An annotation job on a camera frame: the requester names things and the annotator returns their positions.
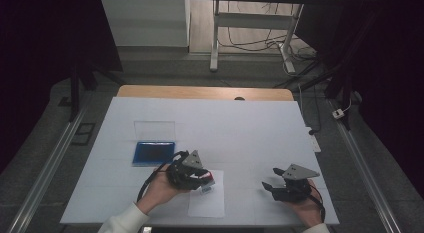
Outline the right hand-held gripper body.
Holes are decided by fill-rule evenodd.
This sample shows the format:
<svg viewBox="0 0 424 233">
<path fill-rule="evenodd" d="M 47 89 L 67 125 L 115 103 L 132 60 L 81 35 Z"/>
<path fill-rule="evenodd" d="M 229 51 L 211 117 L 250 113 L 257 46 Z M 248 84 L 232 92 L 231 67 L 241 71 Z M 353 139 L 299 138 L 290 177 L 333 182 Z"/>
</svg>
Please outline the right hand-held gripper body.
<svg viewBox="0 0 424 233">
<path fill-rule="evenodd" d="M 312 192 L 309 178 L 318 177 L 319 173 L 300 165 L 291 164 L 283 176 L 285 186 L 274 188 L 271 192 L 276 201 L 297 203 L 305 200 Z"/>
</svg>

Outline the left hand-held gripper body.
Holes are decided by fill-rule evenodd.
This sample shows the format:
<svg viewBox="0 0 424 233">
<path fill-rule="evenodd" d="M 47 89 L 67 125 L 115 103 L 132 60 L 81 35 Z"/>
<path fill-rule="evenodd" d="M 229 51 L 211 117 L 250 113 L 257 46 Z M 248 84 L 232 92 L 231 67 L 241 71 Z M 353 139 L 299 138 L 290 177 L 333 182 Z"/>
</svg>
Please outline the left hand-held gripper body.
<svg viewBox="0 0 424 233">
<path fill-rule="evenodd" d="M 202 184 L 199 176 L 208 170 L 203 167 L 197 150 L 180 151 L 180 154 L 166 169 L 168 180 L 176 189 L 196 190 Z"/>
</svg>

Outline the white paper sheet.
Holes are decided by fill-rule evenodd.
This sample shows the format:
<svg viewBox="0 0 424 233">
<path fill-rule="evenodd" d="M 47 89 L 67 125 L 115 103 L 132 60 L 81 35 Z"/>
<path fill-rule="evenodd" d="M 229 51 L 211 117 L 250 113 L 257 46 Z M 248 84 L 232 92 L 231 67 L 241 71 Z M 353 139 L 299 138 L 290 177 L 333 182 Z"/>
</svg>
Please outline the white paper sheet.
<svg viewBox="0 0 424 233">
<path fill-rule="evenodd" d="M 224 203 L 224 172 L 212 171 L 215 184 L 211 190 L 203 193 L 201 189 L 191 191 L 188 215 L 190 217 L 223 218 L 225 216 Z"/>
</svg>

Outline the blue ink pad case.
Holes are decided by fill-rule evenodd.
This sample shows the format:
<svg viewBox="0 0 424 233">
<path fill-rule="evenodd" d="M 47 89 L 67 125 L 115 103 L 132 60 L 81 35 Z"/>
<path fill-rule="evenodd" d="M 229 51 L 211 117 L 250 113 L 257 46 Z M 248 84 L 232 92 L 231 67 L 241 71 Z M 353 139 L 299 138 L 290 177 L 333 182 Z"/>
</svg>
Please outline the blue ink pad case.
<svg viewBox="0 0 424 233">
<path fill-rule="evenodd" d="M 135 121 L 136 148 L 132 165 L 159 166 L 172 161 L 176 136 L 173 121 Z"/>
</svg>

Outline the person's right hand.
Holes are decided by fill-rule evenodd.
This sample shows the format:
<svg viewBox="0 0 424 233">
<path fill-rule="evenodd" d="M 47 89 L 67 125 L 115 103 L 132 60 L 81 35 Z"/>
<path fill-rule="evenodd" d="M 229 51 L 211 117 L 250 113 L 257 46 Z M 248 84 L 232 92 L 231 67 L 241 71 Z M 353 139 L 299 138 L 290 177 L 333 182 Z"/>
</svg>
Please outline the person's right hand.
<svg viewBox="0 0 424 233">
<path fill-rule="evenodd" d="M 321 209 L 312 199 L 307 198 L 298 203 L 288 203 L 288 206 L 307 228 L 323 224 Z"/>
</svg>

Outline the person's left hand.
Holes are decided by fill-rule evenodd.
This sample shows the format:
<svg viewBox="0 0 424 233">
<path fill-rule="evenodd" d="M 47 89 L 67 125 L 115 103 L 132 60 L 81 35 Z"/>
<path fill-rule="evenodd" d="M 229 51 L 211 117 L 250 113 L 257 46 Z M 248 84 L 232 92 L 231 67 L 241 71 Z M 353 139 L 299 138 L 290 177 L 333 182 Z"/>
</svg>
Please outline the person's left hand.
<svg viewBox="0 0 424 233">
<path fill-rule="evenodd" d="M 165 165 L 156 174 L 145 194 L 136 203 L 137 208 L 145 215 L 148 215 L 155 207 L 169 202 L 178 194 L 188 193 L 188 190 L 176 189 L 169 183 L 165 173 L 167 168 L 168 165 Z"/>
</svg>

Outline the large white table cover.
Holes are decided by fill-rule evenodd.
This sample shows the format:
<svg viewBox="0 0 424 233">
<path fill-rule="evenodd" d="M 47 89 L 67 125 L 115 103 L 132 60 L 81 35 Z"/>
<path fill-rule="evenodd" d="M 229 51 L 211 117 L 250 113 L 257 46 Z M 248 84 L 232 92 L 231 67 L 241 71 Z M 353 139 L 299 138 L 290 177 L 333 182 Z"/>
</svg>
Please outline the large white table cover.
<svg viewBox="0 0 424 233">
<path fill-rule="evenodd" d="M 116 97 L 111 101 L 86 165 L 61 218 L 100 224 L 121 213 L 151 174 L 132 165 L 135 121 L 173 121 L 176 147 L 197 150 L 205 168 L 224 172 L 223 218 L 190 217 L 190 194 L 150 214 L 160 227 L 277 227 L 298 224 L 261 182 L 282 185 L 273 168 L 320 166 L 294 101 L 190 100 Z"/>
</svg>

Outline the wooden table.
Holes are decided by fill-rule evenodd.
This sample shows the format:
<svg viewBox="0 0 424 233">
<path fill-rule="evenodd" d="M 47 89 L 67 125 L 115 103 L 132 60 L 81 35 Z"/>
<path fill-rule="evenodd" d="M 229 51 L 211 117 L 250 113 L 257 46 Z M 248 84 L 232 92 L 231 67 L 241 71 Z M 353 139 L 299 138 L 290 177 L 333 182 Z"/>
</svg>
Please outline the wooden table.
<svg viewBox="0 0 424 233">
<path fill-rule="evenodd" d="M 293 101 L 288 89 L 232 88 L 232 87 L 196 87 L 196 86 L 154 86 L 123 85 L 118 97 L 170 98 L 170 99 L 216 99 L 255 101 Z"/>
</svg>

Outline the black stand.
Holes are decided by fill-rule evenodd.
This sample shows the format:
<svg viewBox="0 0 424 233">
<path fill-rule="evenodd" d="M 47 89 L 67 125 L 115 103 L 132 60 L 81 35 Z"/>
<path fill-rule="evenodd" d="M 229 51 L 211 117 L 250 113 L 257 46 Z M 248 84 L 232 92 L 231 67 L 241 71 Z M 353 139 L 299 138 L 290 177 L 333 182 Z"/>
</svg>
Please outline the black stand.
<svg viewBox="0 0 424 233">
<path fill-rule="evenodd" d="M 309 89 L 324 80 L 330 83 L 324 90 L 324 95 L 328 99 L 335 99 L 342 93 L 340 111 L 343 116 L 337 116 L 347 129 L 349 126 L 349 109 L 351 107 L 352 77 L 355 57 L 359 55 L 359 48 L 372 28 L 376 20 L 374 12 L 368 12 L 364 16 L 350 14 L 342 16 L 338 20 L 338 25 L 334 31 L 331 46 L 326 53 L 321 56 L 312 57 L 312 62 L 300 73 L 292 76 L 283 83 L 276 85 L 276 88 L 288 86 L 301 77 L 308 74 L 319 63 L 325 65 L 324 72 L 313 80 L 300 84 L 297 88 L 291 88 L 293 93 Z"/>
<path fill-rule="evenodd" d="M 100 66 L 91 60 L 77 60 L 75 65 L 71 68 L 70 75 L 70 88 L 71 88 L 71 111 L 69 121 L 73 122 L 77 115 L 82 111 L 80 106 L 80 86 L 82 84 L 85 90 L 94 91 L 98 82 L 94 73 L 98 72 L 104 77 L 119 86 L 126 85 L 126 82 L 120 78 L 114 71 L 107 70 L 105 67 Z"/>
</svg>

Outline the dark curtain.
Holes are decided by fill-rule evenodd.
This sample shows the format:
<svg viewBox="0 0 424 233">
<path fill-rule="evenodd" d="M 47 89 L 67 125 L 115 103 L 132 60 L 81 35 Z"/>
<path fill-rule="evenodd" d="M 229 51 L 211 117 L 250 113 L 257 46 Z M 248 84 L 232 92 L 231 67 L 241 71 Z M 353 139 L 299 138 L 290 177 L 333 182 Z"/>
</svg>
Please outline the dark curtain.
<svg viewBox="0 0 424 233">
<path fill-rule="evenodd" d="M 307 4 L 296 30 L 326 53 L 338 20 L 376 14 L 355 57 L 359 112 L 424 198 L 424 0 L 345 0 Z"/>
<path fill-rule="evenodd" d="M 0 173 L 38 122 L 54 84 L 120 71 L 102 0 L 0 0 Z"/>
</svg>

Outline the white cabinet panel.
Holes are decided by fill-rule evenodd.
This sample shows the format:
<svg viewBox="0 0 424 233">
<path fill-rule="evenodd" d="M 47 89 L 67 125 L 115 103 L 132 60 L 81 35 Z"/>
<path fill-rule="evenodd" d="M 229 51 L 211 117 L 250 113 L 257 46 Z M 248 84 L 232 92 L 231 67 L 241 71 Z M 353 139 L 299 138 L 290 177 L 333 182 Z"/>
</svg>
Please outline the white cabinet panel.
<svg viewBox="0 0 424 233">
<path fill-rule="evenodd" d="M 189 46 L 189 0 L 101 1 L 117 46 Z"/>
</svg>

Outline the metal floor rail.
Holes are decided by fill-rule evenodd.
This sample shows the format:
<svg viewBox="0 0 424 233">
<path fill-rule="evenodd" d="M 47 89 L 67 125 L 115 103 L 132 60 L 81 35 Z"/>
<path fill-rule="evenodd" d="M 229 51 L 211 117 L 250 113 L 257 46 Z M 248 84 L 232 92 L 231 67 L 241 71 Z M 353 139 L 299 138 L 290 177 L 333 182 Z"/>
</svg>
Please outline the metal floor rail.
<svg viewBox="0 0 424 233">
<path fill-rule="evenodd" d="M 340 119 L 336 122 L 339 132 L 345 142 L 345 145 L 351 155 L 353 163 L 360 175 L 362 182 L 368 192 L 368 195 L 374 203 L 375 209 L 387 233 L 402 233 L 401 227 L 391 209 L 385 195 L 380 189 L 377 181 L 364 158 L 362 151 L 351 130 L 348 130 Z"/>
<path fill-rule="evenodd" d="M 66 125 L 6 233 L 26 232 L 86 112 L 87 105 L 81 106 Z"/>
</svg>

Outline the black floor outlet frame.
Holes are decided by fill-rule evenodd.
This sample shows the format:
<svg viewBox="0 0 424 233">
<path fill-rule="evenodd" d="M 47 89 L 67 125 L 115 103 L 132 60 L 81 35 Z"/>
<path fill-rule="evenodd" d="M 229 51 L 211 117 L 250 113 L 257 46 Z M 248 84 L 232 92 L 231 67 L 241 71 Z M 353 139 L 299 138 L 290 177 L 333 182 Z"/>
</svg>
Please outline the black floor outlet frame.
<svg viewBox="0 0 424 233">
<path fill-rule="evenodd" d="M 93 135 L 94 128 L 94 123 L 81 123 L 74 134 L 71 144 L 76 146 L 86 146 Z"/>
</svg>

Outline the white desk frame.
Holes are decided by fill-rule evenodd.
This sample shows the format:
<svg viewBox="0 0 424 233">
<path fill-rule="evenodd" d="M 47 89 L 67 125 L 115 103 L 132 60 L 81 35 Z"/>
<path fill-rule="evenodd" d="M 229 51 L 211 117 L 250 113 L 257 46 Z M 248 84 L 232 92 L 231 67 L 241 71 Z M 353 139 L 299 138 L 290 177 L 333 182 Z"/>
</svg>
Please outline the white desk frame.
<svg viewBox="0 0 424 233">
<path fill-rule="evenodd" d="M 221 12 L 219 5 L 219 0 L 213 1 L 213 38 L 210 58 L 211 72 L 216 72 L 218 69 L 218 30 L 222 27 L 285 30 L 286 38 L 284 42 L 279 43 L 277 47 L 282 56 L 286 71 L 290 74 L 295 72 L 295 67 L 289 56 L 289 47 L 303 10 L 303 4 L 295 4 L 293 6 L 293 13 L 290 15 L 234 13 L 229 10 Z"/>
</svg>

